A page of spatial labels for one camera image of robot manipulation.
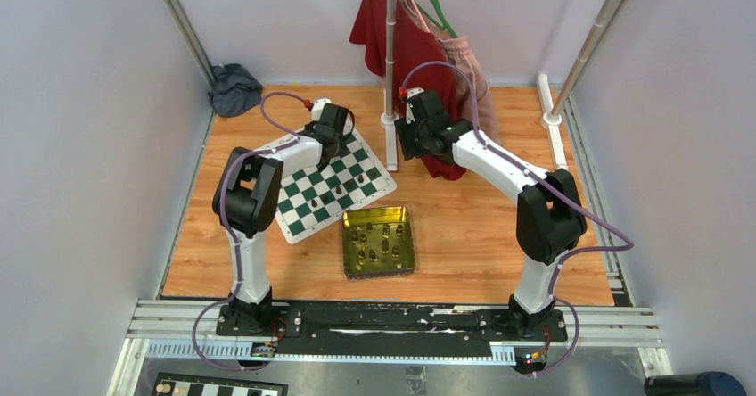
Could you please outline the green clothes hanger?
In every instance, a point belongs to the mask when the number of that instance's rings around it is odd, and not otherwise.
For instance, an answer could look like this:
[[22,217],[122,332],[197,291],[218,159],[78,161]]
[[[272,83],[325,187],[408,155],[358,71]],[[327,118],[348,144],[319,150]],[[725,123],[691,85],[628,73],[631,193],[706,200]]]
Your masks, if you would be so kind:
[[416,0],[408,1],[410,8],[421,18],[421,24],[427,31],[429,31],[429,28],[427,26],[427,22],[429,21],[440,31],[448,33],[452,38],[458,38],[457,33],[447,20],[442,10],[440,0],[428,0],[428,3],[431,5],[431,8],[435,15],[432,15],[430,12],[422,8],[422,6],[420,6],[416,2]]

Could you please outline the green white chess mat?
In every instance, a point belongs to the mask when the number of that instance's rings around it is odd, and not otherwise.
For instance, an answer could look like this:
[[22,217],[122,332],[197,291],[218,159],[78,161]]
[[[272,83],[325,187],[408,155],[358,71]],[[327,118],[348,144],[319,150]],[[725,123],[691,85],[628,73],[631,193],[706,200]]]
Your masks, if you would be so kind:
[[296,244],[397,189],[397,183],[358,130],[322,170],[308,167],[282,179],[275,221]]

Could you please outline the dark blue bottle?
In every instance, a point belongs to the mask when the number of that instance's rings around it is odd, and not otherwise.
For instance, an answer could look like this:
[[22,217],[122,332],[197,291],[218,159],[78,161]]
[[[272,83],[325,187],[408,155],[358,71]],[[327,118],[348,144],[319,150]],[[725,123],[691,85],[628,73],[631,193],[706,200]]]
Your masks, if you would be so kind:
[[686,375],[658,375],[645,379],[644,393],[659,395],[746,396],[744,386],[732,375],[706,371]]

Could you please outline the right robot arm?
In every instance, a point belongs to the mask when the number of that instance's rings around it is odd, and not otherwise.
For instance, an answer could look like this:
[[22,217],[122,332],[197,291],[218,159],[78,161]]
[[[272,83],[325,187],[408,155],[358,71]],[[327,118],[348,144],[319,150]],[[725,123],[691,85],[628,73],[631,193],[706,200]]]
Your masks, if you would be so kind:
[[508,301],[505,324],[514,336],[541,333],[555,306],[559,260],[579,244],[588,225],[573,175],[547,171],[506,151],[466,119],[453,121],[439,95],[403,90],[404,117],[396,122],[405,159],[433,157],[482,177],[516,208],[515,238],[525,255],[520,282]]

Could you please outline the pink shorts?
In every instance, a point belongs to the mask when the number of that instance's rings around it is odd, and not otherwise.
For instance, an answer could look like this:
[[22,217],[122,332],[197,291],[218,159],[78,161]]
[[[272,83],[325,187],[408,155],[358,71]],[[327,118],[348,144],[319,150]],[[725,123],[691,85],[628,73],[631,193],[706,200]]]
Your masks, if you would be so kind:
[[[466,37],[457,37],[446,28],[442,28],[431,20],[431,15],[425,15],[424,9],[415,0],[399,0],[400,8],[409,19],[424,33],[430,33],[439,44],[441,52],[447,61],[459,68],[464,76],[474,85],[477,100],[480,129],[497,143],[501,143],[497,120],[497,110],[493,97],[489,91],[488,81],[485,79],[480,63],[474,56]],[[470,102],[471,89],[463,80],[462,75],[455,75],[457,84],[457,99],[461,106],[462,117],[473,121],[473,108]]]

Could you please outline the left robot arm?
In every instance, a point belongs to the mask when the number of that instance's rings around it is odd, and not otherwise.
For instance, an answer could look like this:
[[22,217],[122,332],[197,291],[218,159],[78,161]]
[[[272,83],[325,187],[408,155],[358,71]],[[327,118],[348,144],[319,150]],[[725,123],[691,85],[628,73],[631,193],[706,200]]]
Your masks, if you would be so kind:
[[221,327],[261,336],[275,322],[266,240],[283,179],[309,167],[324,169],[355,126],[351,110],[328,101],[314,104],[311,113],[312,120],[281,143],[236,147],[228,157],[212,203],[232,252],[233,285],[221,309]]

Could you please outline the red t-shirt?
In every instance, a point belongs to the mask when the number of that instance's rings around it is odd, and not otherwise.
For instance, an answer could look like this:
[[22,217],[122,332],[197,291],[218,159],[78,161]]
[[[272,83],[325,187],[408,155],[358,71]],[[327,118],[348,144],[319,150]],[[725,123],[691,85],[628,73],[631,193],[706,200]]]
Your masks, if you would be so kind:
[[[385,77],[385,27],[386,0],[362,0],[349,35],[349,41],[365,48],[364,61],[366,67],[380,78]],[[394,33],[394,81],[391,91],[397,93],[404,78],[416,66],[425,62],[445,61],[446,59],[434,35],[422,31],[411,20],[406,10],[398,8]],[[445,109],[449,112],[451,119],[453,121],[460,119],[456,76],[451,69],[440,65],[425,67],[416,72],[410,79],[409,85],[435,91]],[[465,173],[462,167],[444,163],[431,156],[423,157],[422,161],[432,177],[443,177],[454,181],[461,178]]]

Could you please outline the white clothes rack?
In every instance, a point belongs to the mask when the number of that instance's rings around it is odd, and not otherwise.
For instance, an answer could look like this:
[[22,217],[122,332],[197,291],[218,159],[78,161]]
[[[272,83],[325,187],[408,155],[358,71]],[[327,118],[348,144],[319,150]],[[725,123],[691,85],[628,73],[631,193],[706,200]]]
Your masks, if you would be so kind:
[[[394,112],[392,93],[393,86],[393,68],[394,68],[394,33],[396,25],[396,8],[398,0],[386,0],[386,17],[385,17],[385,47],[386,56],[384,58],[385,86],[383,88],[383,111],[380,117],[381,125],[384,129],[385,136],[385,166],[389,172],[399,170],[399,151],[397,147],[397,135],[395,121],[398,117]],[[554,98],[551,87],[548,82],[546,73],[539,73],[537,76],[536,87],[538,98],[542,108],[541,126],[544,128],[548,138],[548,146],[552,156],[552,163],[557,169],[568,169],[568,160],[563,146],[560,126],[563,122],[562,116],[556,114],[554,108]]]

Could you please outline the dark blue crumpled cloth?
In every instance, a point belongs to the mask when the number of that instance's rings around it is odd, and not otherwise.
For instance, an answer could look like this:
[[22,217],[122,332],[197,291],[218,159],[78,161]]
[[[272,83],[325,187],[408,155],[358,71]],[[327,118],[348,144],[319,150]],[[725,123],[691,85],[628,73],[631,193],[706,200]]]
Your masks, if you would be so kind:
[[220,117],[241,116],[262,102],[263,86],[241,64],[212,66],[211,74],[210,105]]

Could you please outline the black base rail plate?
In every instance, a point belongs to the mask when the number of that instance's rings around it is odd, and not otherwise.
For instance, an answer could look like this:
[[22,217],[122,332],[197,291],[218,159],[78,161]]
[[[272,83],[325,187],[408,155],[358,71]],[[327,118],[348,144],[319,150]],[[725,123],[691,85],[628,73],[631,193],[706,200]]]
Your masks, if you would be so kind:
[[276,302],[259,320],[224,306],[219,336],[272,336],[287,355],[481,358],[493,342],[566,342],[563,313],[534,323],[507,307],[356,301]]

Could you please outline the yellow metal tin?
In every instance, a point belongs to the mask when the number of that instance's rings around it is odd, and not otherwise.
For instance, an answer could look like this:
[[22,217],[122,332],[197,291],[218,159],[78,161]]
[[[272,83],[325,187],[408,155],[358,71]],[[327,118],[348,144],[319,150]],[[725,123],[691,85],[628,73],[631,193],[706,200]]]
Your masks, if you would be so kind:
[[[409,210],[391,206],[347,210],[342,215],[342,265],[349,280],[409,276],[417,260]],[[382,241],[390,248],[382,253]]]

